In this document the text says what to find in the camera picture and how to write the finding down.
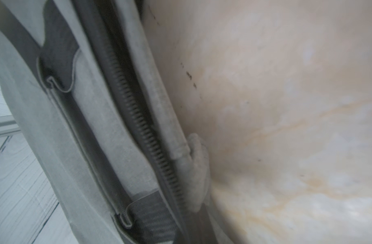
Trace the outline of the grey laptop bag with strap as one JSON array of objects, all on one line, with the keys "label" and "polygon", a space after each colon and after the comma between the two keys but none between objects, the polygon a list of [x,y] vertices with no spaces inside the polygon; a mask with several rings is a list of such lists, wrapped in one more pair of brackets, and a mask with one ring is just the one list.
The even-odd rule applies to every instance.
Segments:
[{"label": "grey laptop bag with strap", "polygon": [[81,244],[229,244],[143,1],[0,1],[0,82]]}]

